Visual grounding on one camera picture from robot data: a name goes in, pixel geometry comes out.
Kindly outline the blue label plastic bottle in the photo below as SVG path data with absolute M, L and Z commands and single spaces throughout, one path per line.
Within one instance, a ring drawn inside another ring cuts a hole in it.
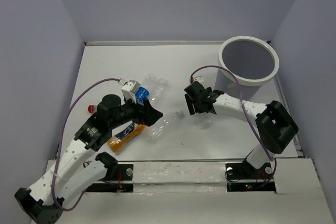
M 135 94 L 135 98 L 139 104 L 143 104 L 144 99 L 150 98 L 150 95 L 153 93 L 156 87 L 157 80 L 157 76 L 148 74 L 141 82 L 141 86 L 138 88 Z

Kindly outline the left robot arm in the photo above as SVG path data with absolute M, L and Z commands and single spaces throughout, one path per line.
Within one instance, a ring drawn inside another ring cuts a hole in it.
M 75 134 L 63 155 L 28 188 L 20 188 L 15 199 L 35 223 L 55 223 L 70 203 L 80 199 L 94 182 L 115 176 L 118 162 L 100 148 L 112 137 L 112 130 L 130 121 L 151 126 L 163 113 L 145 99 L 143 104 L 106 95 L 97 111 Z

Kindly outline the clear crushed plastic bottle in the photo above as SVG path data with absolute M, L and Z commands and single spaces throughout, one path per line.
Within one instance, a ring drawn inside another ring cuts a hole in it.
M 181 110 L 164 115 L 146 131 L 146 139 L 152 142 L 162 138 L 178 124 L 183 116 L 184 112 Z

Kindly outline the red cap plastic bottle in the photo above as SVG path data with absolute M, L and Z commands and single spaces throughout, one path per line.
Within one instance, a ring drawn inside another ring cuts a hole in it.
M 88 106 L 88 112 L 89 112 L 90 114 L 94 114 L 94 113 L 97 112 L 97 108 L 98 108 L 97 105 L 93 105 L 93 104 L 91 104 L 91 105 Z

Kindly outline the clear plastic bottle blue cap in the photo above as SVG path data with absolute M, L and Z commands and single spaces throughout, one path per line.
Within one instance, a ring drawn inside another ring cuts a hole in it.
M 149 102 L 152 106 L 157 105 L 169 89 L 169 81 L 164 78 L 157 79 L 149 90 Z

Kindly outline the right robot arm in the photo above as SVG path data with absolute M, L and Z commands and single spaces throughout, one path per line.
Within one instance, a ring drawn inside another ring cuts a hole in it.
M 212 113 L 247 122 L 257 135 L 258 145 L 240 163 L 227 166 L 228 182 L 273 179 L 276 155 L 281 154 L 297 135 L 299 128 L 286 108 L 278 101 L 269 104 L 253 103 L 229 96 L 219 90 L 205 88 L 198 81 L 185 89 L 190 115 Z

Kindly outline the orange drink bottle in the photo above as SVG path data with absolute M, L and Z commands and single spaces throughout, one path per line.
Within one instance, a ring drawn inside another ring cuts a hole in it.
M 108 146 L 114 153 L 118 153 L 134 137 L 138 136 L 145 130 L 144 124 L 136 124 L 132 122 L 124 130 L 114 135 L 108 140 Z

